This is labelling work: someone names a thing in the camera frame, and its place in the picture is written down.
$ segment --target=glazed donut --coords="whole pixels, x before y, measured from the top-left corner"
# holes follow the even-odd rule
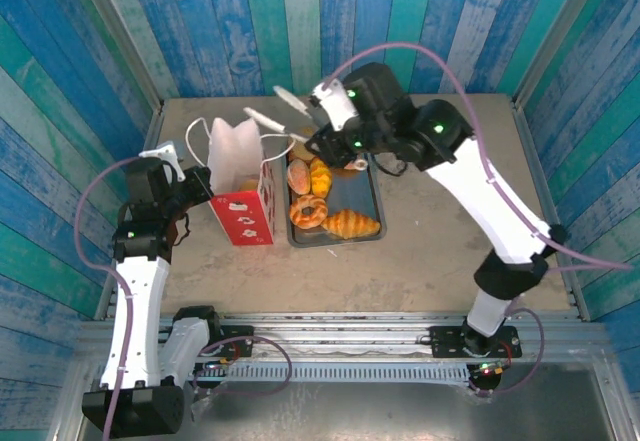
[[[305,208],[313,208],[313,212],[311,214],[304,214],[302,210]],[[291,222],[301,229],[311,229],[320,226],[328,213],[329,209],[324,199],[318,198],[313,194],[300,196],[291,203],[291,207],[289,208],[289,218]]]

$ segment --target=cable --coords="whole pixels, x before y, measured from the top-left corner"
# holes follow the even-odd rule
[[[249,396],[249,397],[262,397],[262,396],[270,396],[272,394],[276,394],[279,393],[280,391],[284,390],[288,385],[289,382],[291,381],[291,376],[293,376],[293,362],[291,361],[291,358],[289,357],[289,355],[287,354],[287,352],[284,350],[284,348],[282,346],[280,346],[278,343],[276,343],[275,341],[272,341],[270,339],[267,338],[263,338],[262,336],[234,336],[232,338],[227,338],[227,339],[223,339],[221,341],[215,342],[205,348],[202,349],[202,351],[200,351],[200,354],[207,354],[207,351],[216,349],[220,346],[224,346],[225,344],[233,344],[236,341],[247,341],[247,340],[251,340],[251,341],[259,341],[259,342],[263,342],[263,343],[267,343],[270,344],[271,346],[273,346],[274,348],[276,348],[278,351],[280,351],[280,353],[282,353],[282,356],[284,356],[284,359],[287,361],[287,376],[284,378],[284,380],[275,388],[270,389],[268,391],[218,391],[219,394],[237,394],[240,396]],[[198,377],[200,377],[200,375],[204,372],[203,371],[199,371],[196,373],[196,375],[193,377],[193,381],[191,382],[191,384],[193,385],[193,389],[194,390],[198,390]]]
[[[414,51],[419,51],[425,54],[426,56],[428,56],[429,58],[431,58],[433,61],[435,61],[435,63],[442,69],[442,71],[444,71],[444,73],[449,77],[449,79],[451,79],[453,86],[456,88],[456,91],[462,98],[462,101],[465,107],[467,108],[467,111],[471,118],[471,125],[473,126],[473,129],[475,131],[474,134],[478,143],[480,161],[482,163],[482,168],[484,169],[484,172],[487,175],[487,182],[490,183],[495,188],[495,190],[498,192],[498,194],[504,200],[507,206],[509,206],[509,208],[516,215],[516,217],[520,221],[522,221],[524,225],[531,231],[532,235],[536,236],[542,242],[544,242],[548,246],[551,246],[555,250],[562,252],[564,254],[567,254],[573,258],[579,259],[580,261],[584,261],[585,263],[591,263],[591,265],[593,266],[599,266],[600,269],[624,269],[624,270],[633,269],[633,267],[630,266],[629,264],[605,261],[603,259],[593,258],[591,256],[578,253],[577,251],[567,248],[566,246],[563,246],[559,243],[556,243],[555,241],[553,241],[552,239],[550,239],[549,237],[543,235],[538,231],[538,228],[536,228],[536,226],[531,221],[529,221],[529,219],[524,215],[524,213],[522,213],[522,211],[520,211],[518,206],[516,206],[516,204],[511,200],[509,195],[496,182],[495,175],[493,174],[493,171],[489,164],[489,156],[487,155],[487,148],[484,141],[484,134],[483,134],[482,128],[480,127],[480,120],[478,119],[478,115],[476,114],[476,111],[473,108],[471,99],[465,93],[462,84],[460,83],[460,81],[458,81],[455,74],[453,73],[451,68],[447,65],[447,63],[445,63],[440,56],[438,56],[436,53],[434,53],[430,49],[425,48],[424,46],[420,46],[419,44],[404,43],[404,42],[383,43],[377,46],[373,46],[369,49],[365,49],[364,51],[361,51],[360,53],[353,56],[351,59],[345,61],[340,66],[338,66],[336,70],[333,73],[331,73],[329,77],[326,78],[325,82],[322,85],[322,89],[327,89],[329,87],[329,84],[334,79],[336,79],[340,75],[340,73],[342,73],[342,71],[344,71],[346,68],[351,66],[356,61],[366,56],[369,56],[372,53],[389,49],[389,48],[402,48],[402,49],[412,49]],[[565,266],[564,268],[566,268],[564,269],[564,271],[578,271],[580,269],[584,269],[581,265]]]
[[[111,426],[113,425],[113,416],[116,411],[116,406],[118,404],[118,396],[120,395],[120,388],[122,387],[122,378],[124,377],[125,367],[127,363],[127,352],[129,351],[129,342],[131,341],[131,330],[133,329],[133,295],[131,294],[131,289],[129,289],[129,285],[125,281],[125,279],[118,273],[115,269],[113,269],[109,265],[101,265],[92,263],[86,256],[84,249],[82,248],[82,243],[80,242],[80,218],[82,216],[82,209],[84,208],[85,203],[87,202],[87,198],[91,191],[96,187],[96,185],[104,179],[112,171],[119,169],[133,161],[140,159],[138,157],[135,158],[127,158],[122,161],[118,161],[117,163],[109,166],[107,169],[102,171],[96,178],[91,181],[87,189],[85,189],[82,196],[80,196],[80,200],[78,201],[78,207],[76,208],[76,216],[73,222],[73,242],[76,246],[76,251],[78,252],[78,257],[80,260],[86,264],[91,269],[97,269],[100,271],[104,271],[107,274],[113,276],[122,289],[124,293],[124,299],[126,301],[127,306],[127,321],[124,331],[124,337],[122,339],[122,350],[120,351],[120,358],[118,361],[118,372],[116,374],[116,382],[113,386],[113,392],[111,394],[111,401],[109,402],[109,408],[107,410],[107,417],[104,422],[104,428],[102,431],[102,440],[108,441],[109,436],[111,434]]]
[[[509,386],[508,388],[491,389],[491,390],[480,389],[475,384],[473,384],[473,382],[471,380],[469,380],[469,387],[471,389],[473,389],[476,392],[476,394],[478,394],[480,396],[489,396],[491,394],[507,394],[507,393],[510,393],[510,392],[522,387],[524,384],[529,382],[529,380],[531,378],[533,378],[533,375],[536,374],[536,371],[538,371],[538,368],[540,367],[540,364],[542,364],[542,357],[544,356],[544,348],[545,348],[545,344],[546,344],[546,341],[545,341],[545,338],[544,338],[544,327],[542,326],[542,320],[540,319],[540,316],[538,316],[534,311],[532,311],[529,308],[514,309],[513,311],[508,313],[508,315],[512,316],[512,315],[518,314],[518,313],[528,313],[529,315],[531,315],[531,317],[534,319],[534,321],[538,325],[538,331],[540,332],[540,350],[538,351],[538,357],[536,358],[536,361],[533,364],[533,367],[527,373],[527,375],[524,378],[522,378],[520,381],[518,381],[516,384],[514,384],[513,386]]]

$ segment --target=paper bag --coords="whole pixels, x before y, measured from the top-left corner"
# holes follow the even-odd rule
[[[209,134],[207,166],[210,201],[222,228],[235,246],[273,244],[275,183],[258,125],[252,119],[231,127],[216,118]]]

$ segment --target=wooden wall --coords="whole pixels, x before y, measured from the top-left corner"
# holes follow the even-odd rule
[[[588,0],[525,112],[569,245],[640,266],[640,0]],[[638,270],[578,273],[640,393]]]
[[[161,98],[307,93],[352,54],[419,42],[471,92],[513,93],[565,0],[112,0]],[[405,89],[451,92],[413,52],[385,61]]]
[[[142,148],[151,109],[91,0],[0,0],[0,439],[49,427],[82,320],[104,277],[73,247],[80,193]],[[82,223],[110,262],[122,173]]]

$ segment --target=pastry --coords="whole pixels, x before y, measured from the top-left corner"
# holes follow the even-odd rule
[[[294,193],[303,195],[311,191],[311,173],[301,159],[294,159],[287,168],[287,182]]]
[[[344,239],[372,236],[380,231],[380,223],[351,209],[343,209],[324,220],[322,227]]]
[[[331,171],[320,158],[311,160],[311,192],[319,198],[326,198],[331,189]]]
[[[305,208],[311,208],[313,211],[311,214],[304,214]],[[324,199],[318,198],[313,194],[305,194],[300,196],[289,208],[289,218],[291,222],[301,229],[311,229],[316,226],[320,226],[322,221],[325,220],[329,209]]]

